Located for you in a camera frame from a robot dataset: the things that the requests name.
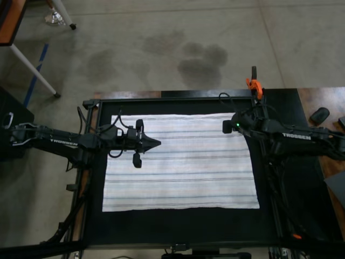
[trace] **wooden table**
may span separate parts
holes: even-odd
[[[338,124],[338,118],[345,116],[345,87],[302,88],[298,90],[298,93],[307,120],[318,108],[326,107],[329,109],[330,115],[321,126],[329,128],[332,131],[342,131],[342,128]],[[335,161],[327,156],[321,156],[320,164],[325,178],[345,171],[345,161]],[[328,190],[341,234],[345,240],[345,210],[333,192],[330,189]]]
[[[142,98],[160,98],[161,91],[148,91],[148,92],[111,92],[111,93],[96,93],[95,99],[142,99]],[[330,116],[322,124],[323,127],[328,127],[331,130],[338,130],[339,125],[337,120],[339,117],[345,115],[345,87],[342,88],[302,88],[298,90],[300,100],[304,109],[306,119],[315,112],[319,107],[326,107],[330,110]],[[96,118],[98,114],[97,107],[94,108],[92,113],[92,126],[96,126]],[[325,178],[330,177],[345,170],[345,161],[334,161],[328,157],[320,157],[320,163]],[[84,171],[81,181],[81,188],[79,195],[85,188],[86,179],[89,171]],[[333,203],[335,214],[337,216],[339,226],[343,238],[345,239],[345,211],[341,204],[329,189],[330,198]],[[78,213],[74,224],[73,239],[74,241],[80,240],[80,233],[82,231],[82,217],[83,209]]]
[[[61,0],[53,1],[61,12],[64,20],[68,22],[72,30],[75,30],[75,24],[72,23]],[[8,46],[14,52],[14,54],[31,70],[31,72],[43,83],[43,85],[46,86],[55,97],[59,98],[60,94],[55,91],[55,89],[44,79],[44,77],[37,71],[37,69],[30,63],[30,61],[13,44],[20,23],[22,22],[27,3],[27,0],[12,0],[9,12],[0,28],[0,46]]]

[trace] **black table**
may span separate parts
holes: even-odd
[[[220,91],[174,91],[135,93],[128,97],[154,99],[103,100],[97,110],[90,109],[93,125],[109,124],[111,115],[123,106],[123,114],[207,114],[232,112],[218,102]],[[250,91],[227,91],[237,97],[239,108],[250,107]],[[267,104],[276,108],[286,124],[307,126],[296,89],[266,90]],[[106,170],[106,154],[98,154],[92,172],[90,197],[77,217],[72,240],[83,240],[89,248],[167,248],[175,244],[188,247],[273,246],[279,242],[279,231],[273,217],[260,146],[247,139],[260,209],[195,208],[183,210],[132,210],[102,213],[102,197]],[[286,193],[291,210],[307,230],[325,240],[342,240],[317,158],[291,159],[286,171]]]

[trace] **blue tape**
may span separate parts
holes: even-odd
[[[42,51],[42,54],[41,54],[41,57],[39,58],[39,61],[42,62],[45,58],[45,55],[47,54],[47,51],[48,51],[48,47],[49,47],[49,44],[46,43],[44,44],[44,47],[43,47],[43,51]]]
[[[39,58],[40,62],[43,62],[43,60],[45,58],[45,55],[47,54],[48,47],[49,47],[48,43],[44,44],[41,56]],[[38,67],[36,68],[38,72],[41,70],[41,67],[42,67],[42,63],[39,64]],[[29,89],[27,90],[24,103],[23,103],[25,107],[27,107],[29,105],[29,101],[30,101],[33,89],[35,87],[36,81],[37,81],[37,77],[33,76],[32,79],[31,79],[30,85],[29,85]]]
[[[41,67],[42,67],[42,64],[40,64],[40,65],[36,68],[38,72],[41,70]],[[33,89],[34,89],[34,87],[35,87],[36,81],[37,81],[37,77],[36,77],[36,76],[33,76],[33,78],[31,79],[31,82],[30,82],[29,89],[28,89],[28,91],[27,91],[27,93],[26,93],[26,96],[25,96],[25,100],[24,100],[24,106],[25,106],[25,108],[27,108],[27,106],[28,106],[28,104],[29,104],[29,101],[30,101],[30,98],[31,98]]]

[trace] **metal bracket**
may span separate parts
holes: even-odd
[[[100,99],[91,99],[88,101],[83,101],[82,105],[86,110],[92,109],[100,102]]]

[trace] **metal post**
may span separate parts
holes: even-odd
[[[59,95],[55,89],[47,82],[47,80],[44,79],[44,77],[37,71],[37,69],[28,61],[28,59],[21,53],[21,51],[12,44],[10,46],[10,49],[15,53],[15,55],[31,70],[32,73],[44,84],[45,87],[51,91],[55,97],[59,98],[61,95]]]
[[[63,17],[65,23],[71,27],[72,30],[75,30],[77,27],[72,22],[71,18],[69,17],[66,8],[64,7],[64,4],[61,2],[61,0],[53,0],[53,3],[55,7],[59,10],[61,16]]]

